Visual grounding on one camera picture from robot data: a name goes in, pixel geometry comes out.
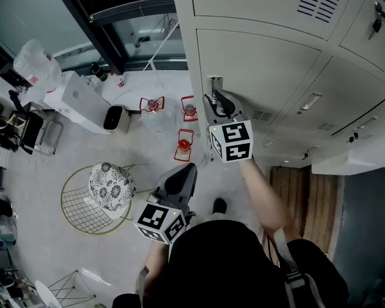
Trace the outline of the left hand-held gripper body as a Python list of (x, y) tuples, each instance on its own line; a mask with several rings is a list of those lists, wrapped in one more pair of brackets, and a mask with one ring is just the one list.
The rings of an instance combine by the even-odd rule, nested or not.
[(188, 205), (161, 200), (151, 193), (133, 224), (145, 238), (172, 244), (195, 215)]

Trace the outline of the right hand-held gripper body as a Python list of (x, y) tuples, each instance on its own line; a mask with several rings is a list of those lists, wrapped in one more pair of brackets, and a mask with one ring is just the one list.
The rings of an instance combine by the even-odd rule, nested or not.
[(207, 138), (212, 153), (223, 163), (248, 160), (253, 152), (253, 131), (251, 121), (242, 114), (231, 119), (225, 115), (216, 117), (207, 114)]

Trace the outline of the grey metal locker door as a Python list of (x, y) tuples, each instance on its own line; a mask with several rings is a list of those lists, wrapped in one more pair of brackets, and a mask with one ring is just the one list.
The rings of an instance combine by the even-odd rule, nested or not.
[(203, 92), (210, 76), (236, 97), (253, 130), (265, 132), (296, 92), (320, 51), (279, 38), (223, 30), (198, 30)]

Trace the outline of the person's right forearm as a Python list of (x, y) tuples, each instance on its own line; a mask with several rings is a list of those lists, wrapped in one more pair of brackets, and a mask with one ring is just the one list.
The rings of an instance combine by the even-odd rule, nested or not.
[(273, 190), (254, 159), (241, 160), (239, 165), (252, 206), (267, 235), (273, 239), (275, 232), (282, 229), (287, 242), (300, 239), (288, 207)]

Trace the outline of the person's left forearm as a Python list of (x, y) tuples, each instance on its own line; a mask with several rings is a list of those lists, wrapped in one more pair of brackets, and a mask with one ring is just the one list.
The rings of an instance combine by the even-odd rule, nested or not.
[(147, 267), (148, 273), (145, 280), (145, 288), (151, 287), (161, 276), (163, 270), (168, 264), (169, 245), (152, 241), (144, 266)]

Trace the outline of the person's black shoe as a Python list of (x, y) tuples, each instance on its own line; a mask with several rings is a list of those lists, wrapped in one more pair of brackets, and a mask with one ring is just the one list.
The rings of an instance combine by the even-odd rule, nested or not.
[(213, 203), (213, 214), (226, 214), (227, 203), (223, 198), (216, 198)]

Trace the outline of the black white floral cushion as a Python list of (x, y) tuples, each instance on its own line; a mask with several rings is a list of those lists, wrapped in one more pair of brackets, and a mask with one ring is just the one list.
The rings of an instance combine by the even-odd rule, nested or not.
[(101, 210), (113, 220), (128, 210), (137, 192), (133, 176), (125, 168), (109, 162), (99, 162), (92, 167), (88, 188)]

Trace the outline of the person's black shirt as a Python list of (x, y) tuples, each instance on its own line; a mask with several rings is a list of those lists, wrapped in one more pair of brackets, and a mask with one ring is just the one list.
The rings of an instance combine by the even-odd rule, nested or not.
[(122, 294), (112, 307), (289, 308), (285, 272), (243, 223), (208, 221), (174, 242), (167, 266), (143, 300)]

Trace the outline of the small white black device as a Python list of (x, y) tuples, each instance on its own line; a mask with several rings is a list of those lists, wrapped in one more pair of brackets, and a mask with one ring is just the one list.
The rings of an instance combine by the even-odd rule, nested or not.
[(121, 105), (111, 106), (106, 114), (103, 127), (114, 134), (125, 135), (129, 129), (131, 118)]

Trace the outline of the small red cap bottle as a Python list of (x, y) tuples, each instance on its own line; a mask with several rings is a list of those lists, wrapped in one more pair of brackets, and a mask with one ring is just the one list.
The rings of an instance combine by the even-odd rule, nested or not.
[(119, 87), (119, 88), (124, 87), (124, 80), (123, 80), (122, 76), (111, 71), (109, 78), (117, 87)]

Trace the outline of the wooden plank platform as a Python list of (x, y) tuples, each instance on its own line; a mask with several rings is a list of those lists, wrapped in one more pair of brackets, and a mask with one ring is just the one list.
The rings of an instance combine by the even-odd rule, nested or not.
[(338, 200), (338, 177), (316, 175), (311, 167), (273, 167), (272, 188), (289, 208), (302, 238), (330, 256)]

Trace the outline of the black thermos flask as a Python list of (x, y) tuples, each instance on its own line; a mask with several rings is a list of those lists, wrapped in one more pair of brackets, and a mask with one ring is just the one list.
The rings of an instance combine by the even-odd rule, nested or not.
[(90, 71), (95, 77), (97, 77), (102, 82), (108, 79), (108, 74), (96, 62), (91, 63)]

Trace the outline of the white water dispenser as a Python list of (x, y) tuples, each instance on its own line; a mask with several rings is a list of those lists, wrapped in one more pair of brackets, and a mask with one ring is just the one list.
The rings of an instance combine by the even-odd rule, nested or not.
[(46, 93), (44, 103), (92, 133), (110, 133), (103, 126), (110, 104), (74, 71), (64, 73), (63, 84)]

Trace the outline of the white counter block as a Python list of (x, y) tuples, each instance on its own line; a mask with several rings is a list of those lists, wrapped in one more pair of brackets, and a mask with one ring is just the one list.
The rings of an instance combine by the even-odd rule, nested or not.
[(313, 162), (311, 165), (311, 171), (316, 175), (349, 176), (380, 168), (385, 168), (385, 152), (364, 156), (357, 155), (353, 150)]

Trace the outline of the black metal folding chair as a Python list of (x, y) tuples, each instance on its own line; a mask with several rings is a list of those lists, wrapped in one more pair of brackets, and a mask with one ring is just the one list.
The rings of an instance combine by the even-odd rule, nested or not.
[[(61, 122), (50, 119), (48, 116), (42, 117), (36, 111), (27, 112), (26, 114), (14, 111), (10, 114), (9, 124), (18, 139), (19, 147), (29, 155), (34, 153), (45, 156), (54, 155), (64, 130)], [(42, 145), (45, 138), (50, 137), (56, 129), (58, 129), (58, 133), (54, 144), (47, 145), (47, 150), (44, 150)]]

